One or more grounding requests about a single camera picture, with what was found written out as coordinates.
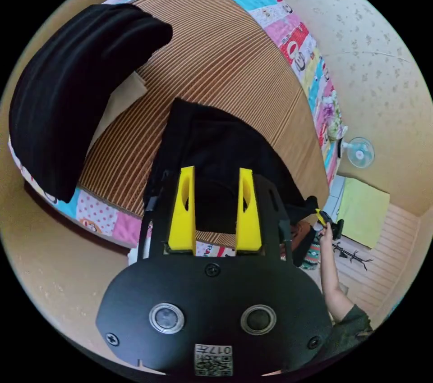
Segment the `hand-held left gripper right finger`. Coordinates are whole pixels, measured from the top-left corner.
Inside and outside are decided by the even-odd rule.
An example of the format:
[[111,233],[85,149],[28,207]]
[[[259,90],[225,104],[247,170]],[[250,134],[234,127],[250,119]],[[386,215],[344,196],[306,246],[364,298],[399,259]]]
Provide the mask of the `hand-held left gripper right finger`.
[[240,168],[235,248],[237,252],[258,252],[262,247],[258,203],[253,172]]

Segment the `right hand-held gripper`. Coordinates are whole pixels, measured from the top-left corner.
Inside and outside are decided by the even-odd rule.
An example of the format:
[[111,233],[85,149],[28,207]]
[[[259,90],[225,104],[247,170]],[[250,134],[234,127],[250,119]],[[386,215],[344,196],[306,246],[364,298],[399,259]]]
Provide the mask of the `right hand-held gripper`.
[[326,223],[331,223],[332,231],[333,231],[333,241],[340,240],[340,238],[342,236],[344,220],[340,219],[338,222],[334,222],[328,213],[326,213],[324,210],[320,210],[320,209],[316,209],[316,216],[318,218],[319,223],[323,227],[326,226]]

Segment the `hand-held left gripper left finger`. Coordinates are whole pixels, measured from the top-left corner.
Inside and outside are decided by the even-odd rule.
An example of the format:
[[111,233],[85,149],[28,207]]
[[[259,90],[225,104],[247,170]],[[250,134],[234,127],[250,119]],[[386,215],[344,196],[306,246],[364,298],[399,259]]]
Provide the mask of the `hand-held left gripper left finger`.
[[168,236],[171,251],[196,250],[194,167],[180,170]]

